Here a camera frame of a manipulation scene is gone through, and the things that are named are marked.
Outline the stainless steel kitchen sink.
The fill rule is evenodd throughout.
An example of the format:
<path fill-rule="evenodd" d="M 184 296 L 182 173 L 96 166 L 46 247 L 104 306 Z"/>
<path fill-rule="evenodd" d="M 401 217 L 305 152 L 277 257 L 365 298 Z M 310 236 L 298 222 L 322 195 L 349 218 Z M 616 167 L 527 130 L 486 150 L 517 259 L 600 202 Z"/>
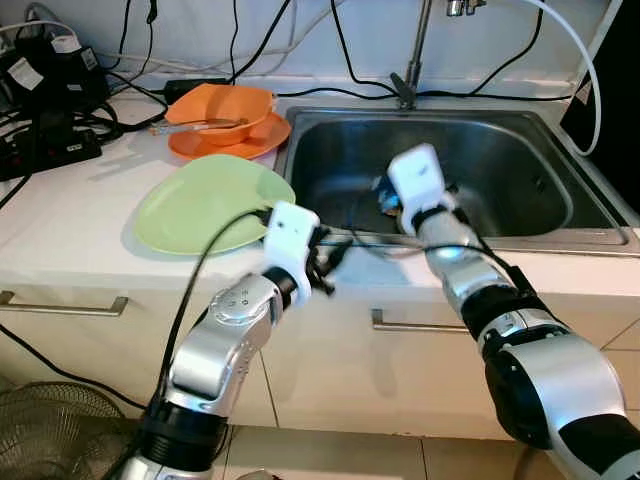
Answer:
<path fill-rule="evenodd" d="M 362 242 L 404 234 L 372 187 L 390 160 L 431 145 L 445 187 L 495 250 L 635 257 L 639 241 L 579 161 L 531 111 L 291 108 L 275 157 L 298 205 Z"/>

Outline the light green plate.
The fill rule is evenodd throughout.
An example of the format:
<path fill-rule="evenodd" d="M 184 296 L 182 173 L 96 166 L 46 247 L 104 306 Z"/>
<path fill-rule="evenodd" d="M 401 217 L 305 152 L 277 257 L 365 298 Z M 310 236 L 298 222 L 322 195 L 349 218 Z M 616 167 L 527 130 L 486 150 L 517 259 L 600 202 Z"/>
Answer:
<path fill-rule="evenodd" d="M 134 210 L 131 229 L 152 251 L 200 255 L 229 220 L 282 201 L 293 204 L 296 193 L 273 169 L 243 157 L 207 155 L 156 184 Z"/>

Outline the orange plate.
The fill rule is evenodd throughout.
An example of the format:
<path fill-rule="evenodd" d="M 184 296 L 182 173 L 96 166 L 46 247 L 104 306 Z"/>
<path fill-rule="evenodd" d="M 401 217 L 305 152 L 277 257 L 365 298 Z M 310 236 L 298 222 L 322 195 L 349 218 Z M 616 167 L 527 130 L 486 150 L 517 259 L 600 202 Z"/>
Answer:
<path fill-rule="evenodd" d="M 202 140 L 196 132 L 186 132 L 170 134 L 166 146 L 183 163 L 189 163 L 197 157 L 215 154 L 252 159 L 252 157 L 268 154 L 269 151 L 283 145 L 291 132 L 291 124 L 285 120 L 284 116 L 273 113 L 264 122 L 251 128 L 246 140 L 236 145 L 215 146 Z"/>

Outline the white cabinet door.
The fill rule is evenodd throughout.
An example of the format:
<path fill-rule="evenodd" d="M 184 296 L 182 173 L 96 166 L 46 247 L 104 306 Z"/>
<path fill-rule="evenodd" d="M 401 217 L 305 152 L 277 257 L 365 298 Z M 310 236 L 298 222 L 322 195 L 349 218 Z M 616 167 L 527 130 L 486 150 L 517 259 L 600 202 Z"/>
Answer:
<path fill-rule="evenodd" d="M 182 297 L 180 285 L 175 291 L 113 291 L 54 285 L 0 285 L 0 289 L 37 296 L 83 292 L 123 294 L 131 298 L 119 317 L 0 312 L 0 326 L 26 340 L 60 369 L 100 381 L 146 406 L 156 387 L 160 356 Z M 0 333 L 0 378 L 17 385 L 67 380 L 3 333 Z M 230 422 L 265 428 L 278 426 L 260 358 L 250 366 Z"/>
<path fill-rule="evenodd" d="M 460 320 L 425 302 L 316 296 L 289 308 L 262 349 L 276 420 L 288 429 L 506 438 L 470 334 L 378 332 L 371 308 Z"/>

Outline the chrome sink faucet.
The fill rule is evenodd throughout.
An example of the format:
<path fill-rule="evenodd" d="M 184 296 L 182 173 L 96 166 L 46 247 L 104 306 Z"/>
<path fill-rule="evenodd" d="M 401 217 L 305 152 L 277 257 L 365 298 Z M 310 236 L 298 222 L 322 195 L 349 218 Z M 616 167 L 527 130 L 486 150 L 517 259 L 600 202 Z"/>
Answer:
<path fill-rule="evenodd" d="M 421 0 L 419 18 L 417 18 L 416 31 L 413 33 L 413 45 L 410 51 L 410 59 L 407 61 L 404 74 L 390 73 L 394 90 L 396 90 L 397 109 L 411 111 L 416 109 L 417 87 L 419 87 L 422 70 L 422 47 L 425 45 L 426 32 L 428 32 L 431 12 L 433 12 L 434 0 Z M 471 17 L 476 10 L 488 4 L 488 0 L 445 0 L 445 15 L 447 17 Z"/>

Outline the long brown grey utensil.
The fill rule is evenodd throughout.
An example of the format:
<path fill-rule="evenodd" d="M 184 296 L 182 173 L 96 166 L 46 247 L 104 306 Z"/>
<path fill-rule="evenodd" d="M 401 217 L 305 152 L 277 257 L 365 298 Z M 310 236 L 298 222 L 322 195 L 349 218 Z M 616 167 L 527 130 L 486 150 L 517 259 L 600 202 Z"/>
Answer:
<path fill-rule="evenodd" d="M 201 132 L 201 131 L 230 131 L 230 129 L 239 128 L 241 125 L 246 125 L 247 119 L 223 119 L 223 118 L 211 118 L 204 120 L 193 120 L 193 122 L 157 122 L 148 127 L 146 131 L 154 136 L 160 136 L 160 134 L 175 134 L 186 132 Z"/>

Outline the orange bowl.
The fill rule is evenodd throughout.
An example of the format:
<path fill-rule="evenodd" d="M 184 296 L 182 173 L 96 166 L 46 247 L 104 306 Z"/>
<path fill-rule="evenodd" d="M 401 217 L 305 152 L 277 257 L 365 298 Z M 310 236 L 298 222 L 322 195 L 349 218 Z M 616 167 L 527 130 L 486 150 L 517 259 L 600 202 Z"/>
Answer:
<path fill-rule="evenodd" d="M 248 120 L 244 129 L 264 120 L 274 109 L 275 95 L 241 84 L 200 84 L 180 96 L 165 114 L 166 122 L 193 122 L 211 118 Z"/>

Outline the black water dispenser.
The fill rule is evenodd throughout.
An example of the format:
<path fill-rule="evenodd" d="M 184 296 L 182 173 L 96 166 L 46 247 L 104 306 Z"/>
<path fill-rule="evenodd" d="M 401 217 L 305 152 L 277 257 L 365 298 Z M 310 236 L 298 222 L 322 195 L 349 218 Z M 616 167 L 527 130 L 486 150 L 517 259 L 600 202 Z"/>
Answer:
<path fill-rule="evenodd" d="M 628 61 L 640 58 L 640 0 L 621 0 L 620 9 L 595 51 L 593 64 L 602 74 L 602 134 L 589 161 L 612 184 L 632 210 L 640 207 L 640 79 Z"/>

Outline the black power strip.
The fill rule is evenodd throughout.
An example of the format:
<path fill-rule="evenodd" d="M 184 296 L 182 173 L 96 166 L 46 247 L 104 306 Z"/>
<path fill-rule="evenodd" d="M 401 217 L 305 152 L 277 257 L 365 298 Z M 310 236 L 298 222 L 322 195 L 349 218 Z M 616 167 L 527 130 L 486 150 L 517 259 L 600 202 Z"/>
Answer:
<path fill-rule="evenodd" d="M 0 180 L 82 163 L 102 155 L 99 133 L 69 116 L 41 116 L 0 134 Z"/>

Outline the black power adapter white label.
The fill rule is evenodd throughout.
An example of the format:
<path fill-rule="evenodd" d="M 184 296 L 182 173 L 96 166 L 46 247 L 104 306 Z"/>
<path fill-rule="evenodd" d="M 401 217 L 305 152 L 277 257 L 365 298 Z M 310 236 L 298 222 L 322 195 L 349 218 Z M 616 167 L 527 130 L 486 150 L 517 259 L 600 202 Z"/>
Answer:
<path fill-rule="evenodd" d="M 96 108 L 108 101 L 110 88 L 106 70 L 99 64 L 91 46 L 65 52 L 54 50 L 49 67 L 55 99 L 61 104 L 68 108 Z"/>
<path fill-rule="evenodd" d="M 40 92 L 46 76 L 17 51 L 0 54 L 0 96 L 8 110 L 23 110 L 36 93 Z"/>

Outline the metal fan grille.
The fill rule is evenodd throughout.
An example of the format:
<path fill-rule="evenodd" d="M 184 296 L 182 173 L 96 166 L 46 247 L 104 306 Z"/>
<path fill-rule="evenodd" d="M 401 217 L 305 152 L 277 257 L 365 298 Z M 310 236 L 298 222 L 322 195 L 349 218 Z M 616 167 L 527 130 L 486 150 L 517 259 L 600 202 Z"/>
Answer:
<path fill-rule="evenodd" d="M 0 390 L 0 480 L 101 480 L 132 426 L 104 393 L 69 381 Z"/>

